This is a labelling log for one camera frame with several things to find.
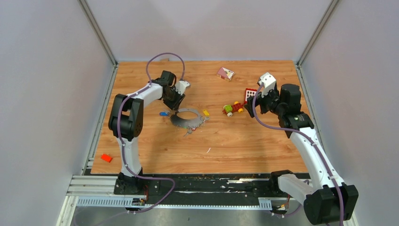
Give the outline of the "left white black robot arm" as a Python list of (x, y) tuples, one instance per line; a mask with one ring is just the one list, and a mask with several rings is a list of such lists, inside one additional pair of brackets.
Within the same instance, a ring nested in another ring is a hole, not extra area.
[(140, 90), (128, 95), (117, 94), (112, 105), (108, 128), (120, 147), (122, 166), (115, 182), (114, 194), (140, 194), (144, 189), (142, 165), (139, 160), (138, 137), (144, 126), (144, 108), (156, 100), (170, 110), (178, 110), (190, 83), (177, 79), (169, 71), (149, 80)]

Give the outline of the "yellow key tag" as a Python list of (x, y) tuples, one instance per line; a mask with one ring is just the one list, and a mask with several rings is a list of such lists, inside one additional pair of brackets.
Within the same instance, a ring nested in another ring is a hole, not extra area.
[(209, 117), (209, 116), (210, 116), (210, 114), (209, 114), (209, 112), (208, 112), (207, 110), (203, 110), (203, 113), (204, 113), (204, 115), (205, 115), (206, 117)]

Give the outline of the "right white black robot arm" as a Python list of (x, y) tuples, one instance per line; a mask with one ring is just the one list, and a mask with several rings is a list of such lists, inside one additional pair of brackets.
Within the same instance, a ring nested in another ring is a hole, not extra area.
[(347, 185), (328, 160), (316, 138), (316, 130), (309, 115), (301, 110), (299, 86), (284, 84), (278, 90), (276, 85), (260, 83), (255, 95), (249, 97), (245, 108), (258, 122), (256, 107), (261, 113), (277, 115), (279, 126), (261, 125), (281, 130), (299, 151), (309, 176), (311, 185), (300, 180), (289, 170), (271, 173), (269, 191), (274, 196), (284, 193), (297, 200), (304, 208), (308, 221), (313, 225), (337, 222), (343, 225), (351, 219), (359, 197), (354, 185)]

